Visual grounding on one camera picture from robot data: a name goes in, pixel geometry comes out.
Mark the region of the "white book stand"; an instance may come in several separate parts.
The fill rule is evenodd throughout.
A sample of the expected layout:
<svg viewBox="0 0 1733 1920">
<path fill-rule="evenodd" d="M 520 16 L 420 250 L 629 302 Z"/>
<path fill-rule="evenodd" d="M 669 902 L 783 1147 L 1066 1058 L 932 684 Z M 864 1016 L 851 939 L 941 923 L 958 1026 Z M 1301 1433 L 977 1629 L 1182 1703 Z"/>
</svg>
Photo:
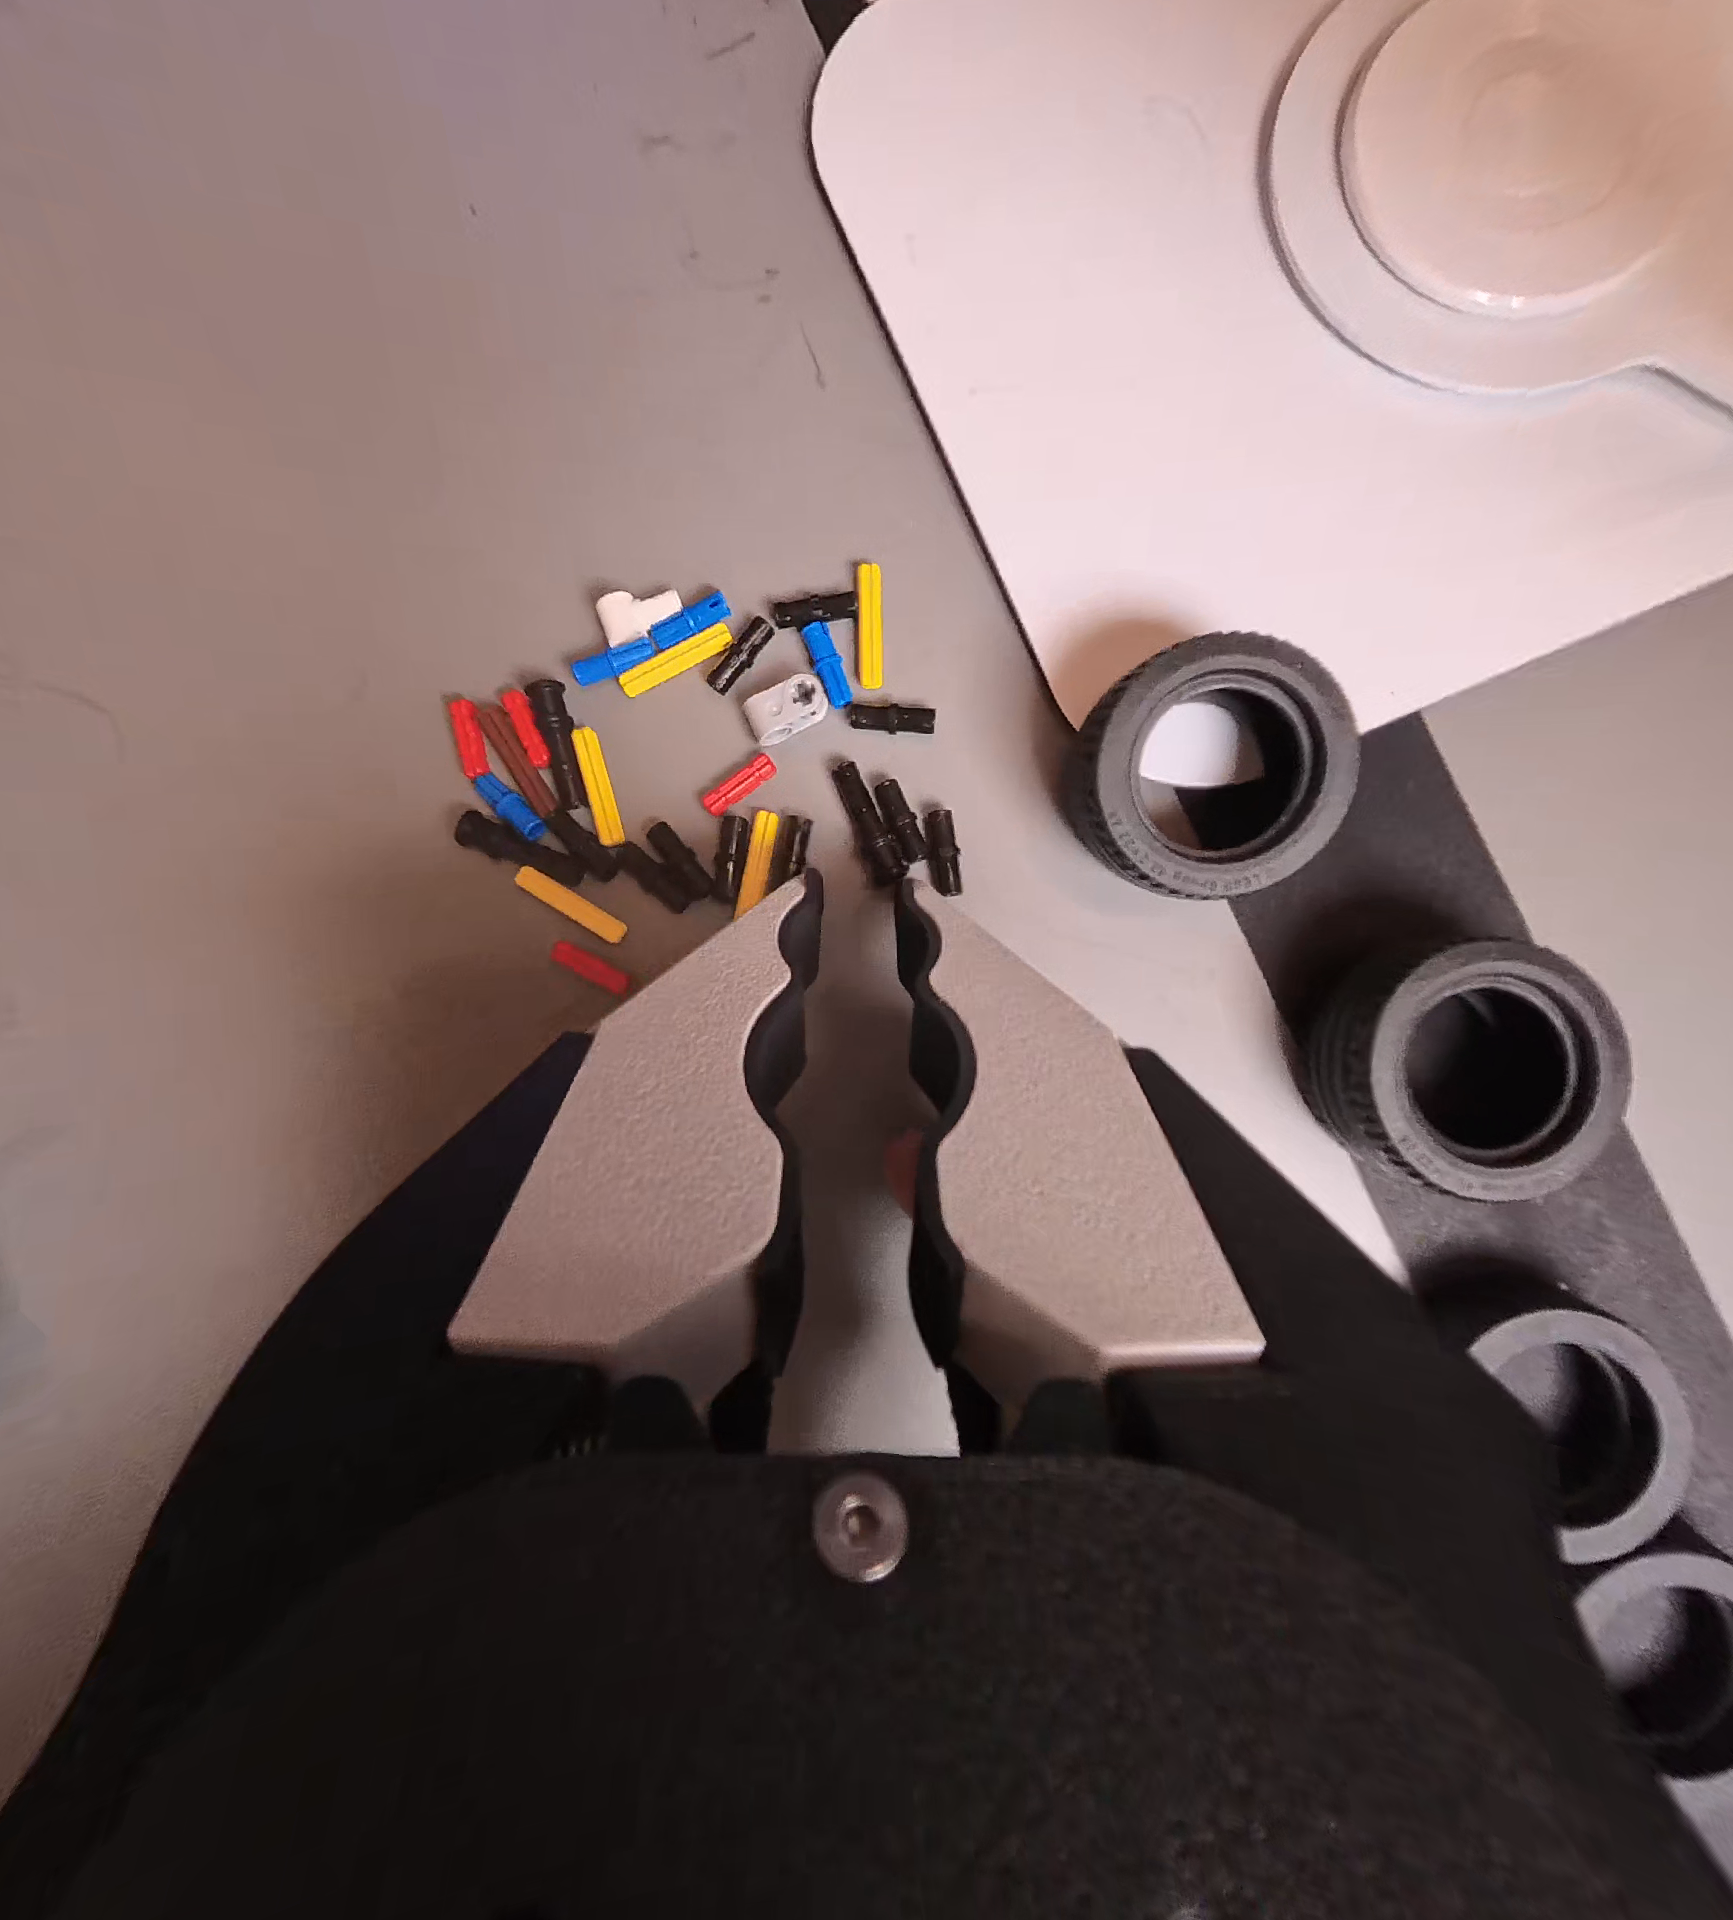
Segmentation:
<svg viewBox="0 0 1733 1920">
<path fill-rule="evenodd" d="M 1733 577 L 1733 3 L 868 3 L 833 213 L 1071 720 L 1366 726 Z"/>
</svg>

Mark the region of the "pile of small lego pins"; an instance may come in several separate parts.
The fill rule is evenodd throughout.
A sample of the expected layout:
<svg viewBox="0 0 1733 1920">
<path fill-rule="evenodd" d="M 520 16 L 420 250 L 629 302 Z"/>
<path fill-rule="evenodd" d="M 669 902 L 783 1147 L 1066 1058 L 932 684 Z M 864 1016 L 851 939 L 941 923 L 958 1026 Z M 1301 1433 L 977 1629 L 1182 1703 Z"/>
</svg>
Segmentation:
<svg viewBox="0 0 1733 1920">
<path fill-rule="evenodd" d="M 552 964 L 611 998 L 633 994 L 631 975 L 609 956 L 629 927 L 614 910 L 585 902 L 586 886 L 631 882 L 675 915 L 720 905 L 743 918 L 802 882 L 817 817 L 778 806 L 773 791 L 798 745 L 815 743 L 826 757 L 841 836 L 872 889 L 921 868 L 957 896 L 964 875 L 951 807 L 914 806 L 898 778 L 871 775 L 834 743 L 837 727 L 890 740 L 936 733 L 932 702 L 885 690 L 882 565 L 860 557 L 847 583 L 776 595 L 752 611 L 736 611 L 720 588 L 675 590 L 683 611 L 641 639 L 607 648 L 595 615 L 599 646 L 558 672 L 501 686 L 491 697 L 446 697 L 452 751 L 474 793 L 451 836 L 511 868 L 525 893 L 578 931 L 555 942 Z M 798 672 L 821 676 L 830 715 L 764 751 L 740 702 Z M 600 733 L 571 708 L 577 694 L 614 690 L 644 704 L 669 687 L 710 694 L 719 710 L 738 714 L 747 735 L 743 755 L 686 796 L 694 816 L 679 820 L 624 803 Z"/>
</svg>

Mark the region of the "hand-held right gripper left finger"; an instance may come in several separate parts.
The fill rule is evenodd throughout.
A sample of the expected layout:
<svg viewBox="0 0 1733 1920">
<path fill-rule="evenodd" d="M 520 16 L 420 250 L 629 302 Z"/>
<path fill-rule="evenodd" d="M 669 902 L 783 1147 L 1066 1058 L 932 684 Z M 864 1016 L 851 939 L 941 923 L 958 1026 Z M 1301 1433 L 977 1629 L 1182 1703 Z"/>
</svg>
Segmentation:
<svg viewBox="0 0 1733 1920">
<path fill-rule="evenodd" d="M 770 1388 L 805 1234 L 783 1102 L 807 1068 L 825 882 L 797 875 L 609 1013 L 446 1339 L 609 1381 Z"/>
</svg>

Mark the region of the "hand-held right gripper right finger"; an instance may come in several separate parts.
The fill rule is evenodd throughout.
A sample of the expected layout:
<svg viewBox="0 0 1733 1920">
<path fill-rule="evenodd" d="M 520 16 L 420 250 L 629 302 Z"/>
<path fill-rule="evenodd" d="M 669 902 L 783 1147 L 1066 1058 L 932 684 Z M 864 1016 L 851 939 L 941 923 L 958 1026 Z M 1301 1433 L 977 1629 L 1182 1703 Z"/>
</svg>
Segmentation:
<svg viewBox="0 0 1733 1920">
<path fill-rule="evenodd" d="M 1251 1365 L 1261 1324 L 1118 1038 L 954 900 L 894 898 L 929 1106 L 908 1291 L 979 1388 Z"/>
</svg>

